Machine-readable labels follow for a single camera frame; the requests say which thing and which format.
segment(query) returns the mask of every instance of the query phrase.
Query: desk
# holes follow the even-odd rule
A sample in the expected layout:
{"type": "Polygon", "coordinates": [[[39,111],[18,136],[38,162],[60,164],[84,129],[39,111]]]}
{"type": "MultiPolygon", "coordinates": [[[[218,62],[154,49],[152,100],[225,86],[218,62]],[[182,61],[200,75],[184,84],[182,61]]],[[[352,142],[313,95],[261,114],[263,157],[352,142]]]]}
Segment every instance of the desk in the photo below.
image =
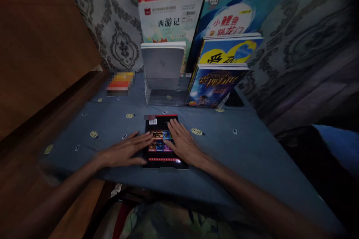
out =
{"type": "MultiPolygon", "coordinates": [[[[89,161],[97,151],[117,143],[124,134],[145,131],[144,115],[178,114],[179,122],[191,130],[198,128],[206,135],[193,137],[209,156],[236,171],[257,186],[332,232],[343,227],[318,196],[285,150],[261,122],[253,108],[240,94],[245,106],[215,109],[147,106],[143,74],[136,74],[135,85],[128,97],[107,97],[105,85],[87,102],[72,123],[53,142],[48,155],[39,161],[54,167],[56,174],[69,174],[89,161]],[[133,113],[133,118],[126,118],[133,113]],[[98,137],[92,138],[91,131],[98,137]]],[[[208,174],[189,167],[178,173],[159,173],[140,166],[106,168],[98,178],[168,194],[180,195],[221,207],[237,206],[233,198],[208,174]]]]}

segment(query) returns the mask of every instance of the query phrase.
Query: finger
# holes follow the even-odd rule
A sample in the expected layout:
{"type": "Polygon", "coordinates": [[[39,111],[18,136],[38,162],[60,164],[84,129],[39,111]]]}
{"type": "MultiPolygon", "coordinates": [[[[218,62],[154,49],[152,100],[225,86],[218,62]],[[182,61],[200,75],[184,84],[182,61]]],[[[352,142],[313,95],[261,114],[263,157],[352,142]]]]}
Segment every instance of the finger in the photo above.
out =
{"type": "Polygon", "coordinates": [[[170,119],[169,122],[171,123],[172,125],[172,128],[175,129],[176,133],[178,135],[181,135],[182,134],[182,131],[179,129],[179,127],[176,125],[175,121],[173,119],[170,119]]]}
{"type": "Polygon", "coordinates": [[[163,142],[173,151],[177,151],[176,146],[169,140],[163,139],[163,142]]]}
{"type": "Polygon", "coordinates": [[[169,132],[171,133],[172,137],[175,139],[178,137],[177,132],[175,131],[175,129],[173,129],[171,123],[167,123],[167,127],[169,129],[169,132]]]}
{"type": "Polygon", "coordinates": [[[141,142],[139,144],[134,145],[133,154],[135,154],[140,149],[143,149],[144,147],[149,146],[150,144],[152,144],[153,141],[154,141],[154,138],[152,137],[149,140],[146,140],[146,141],[143,141],[143,142],[141,142]]]}
{"type": "Polygon", "coordinates": [[[136,131],[132,134],[130,134],[128,137],[126,137],[125,139],[131,139],[131,138],[134,138],[136,135],[138,135],[139,131],[136,131]]]}
{"type": "Polygon", "coordinates": [[[182,134],[185,134],[185,133],[183,132],[183,130],[182,130],[181,125],[178,123],[178,121],[177,121],[176,119],[174,119],[173,122],[174,122],[175,125],[177,126],[179,132],[182,133],[182,134]]]}
{"type": "Polygon", "coordinates": [[[126,161],[127,165],[144,165],[147,161],[143,158],[130,158],[126,161]]]}
{"type": "Polygon", "coordinates": [[[138,136],[138,137],[136,137],[136,138],[133,138],[133,139],[132,139],[132,142],[133,142],[134,144],[138,144],[138,143],[141,143],[142,141],[145,141],[145,140],[150,139],[152,136],[153,136],[153,135],[148,131],[148,132],[145,133],[145,134],[142,134],[142,135],[140,135],[140,136],[138,136]]]}
{"type": "Polygon", "coordinates": [[[190,132],[186,129],[186,127],[182,123],[180,123],[180,125],[186,134],[190,134],[190,132]]]}

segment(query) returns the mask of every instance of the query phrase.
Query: colorful book cover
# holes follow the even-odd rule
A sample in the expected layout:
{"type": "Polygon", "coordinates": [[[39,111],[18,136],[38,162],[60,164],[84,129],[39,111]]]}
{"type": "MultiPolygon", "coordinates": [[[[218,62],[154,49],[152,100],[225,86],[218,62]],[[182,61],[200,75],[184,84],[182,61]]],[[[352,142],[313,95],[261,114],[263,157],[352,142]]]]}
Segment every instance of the colorful book cover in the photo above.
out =
{"type": "Polygon", "coordinates": [[[186,41],[185,72],[203,0],[154,0],[138,4],[144,43],[186,41]]]}
{"type": "Polygon", "coordinates": [[[205,0],[191,48],[190,72],[197,61],[203,37],[257,32],[281,0],[205,0]]]}
{"type": "Polygon", "coordinates": [[[198,63],[223,65],[244,63],[262,41],[262,37],[242,40],[236,38],[204,40],[198,63]]]}
{"type": "Polygon", "coordinates": [[[195,74],[187,105],[216,108],[247,73],[247,70],[201,69],[195,74]]]}

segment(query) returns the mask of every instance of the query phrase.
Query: blue book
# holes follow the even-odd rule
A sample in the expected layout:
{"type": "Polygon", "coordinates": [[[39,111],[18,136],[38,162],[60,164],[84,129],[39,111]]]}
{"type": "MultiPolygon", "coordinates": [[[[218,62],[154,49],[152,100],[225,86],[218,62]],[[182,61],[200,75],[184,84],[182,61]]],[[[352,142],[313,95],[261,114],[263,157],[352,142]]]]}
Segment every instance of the blue book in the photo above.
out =
{"type": "Polygon", "coordinates": [[[236,66],[245,63],[262,41],[259,33],[205,37],[198,65],[236,66]]]}
{"type": "Polygon", "coordinates": [[[189,62],[196,62],[204,37],[258,32],[281,0],[205,0],[189,62]]]}
{"type": "Polygon", "coordinates": [[[197,66],[187,97],[187,105],[216,108],[248,72],[242,66],[197,66]]]}

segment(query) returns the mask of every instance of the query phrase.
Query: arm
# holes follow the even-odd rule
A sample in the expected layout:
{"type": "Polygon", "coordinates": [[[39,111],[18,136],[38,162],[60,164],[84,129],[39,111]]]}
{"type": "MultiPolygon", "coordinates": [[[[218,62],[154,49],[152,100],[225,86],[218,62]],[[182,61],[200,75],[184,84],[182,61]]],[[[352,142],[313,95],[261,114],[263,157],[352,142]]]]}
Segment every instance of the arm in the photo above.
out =
{"type": "Polygon", "coordinates": [[[274,196],[205,155],[183,124],[170,120],[168,128],[176,145],[163,140],[180,158],[217,179],[248,211],[278,238],[328,238],[329,235],[274,196]]]}
{"type": "Polygon", "coordinates": [[[150,132],[135,137],[137,134],[138,132],[135,132],[120,143],[98,152],[92,160],[58,186],[54,193],[6,238],[48,238],[81,191],[100,169],[145,164],[144,159],[131,158],[131,156],[151,144],[153,138],[150,132]]]}

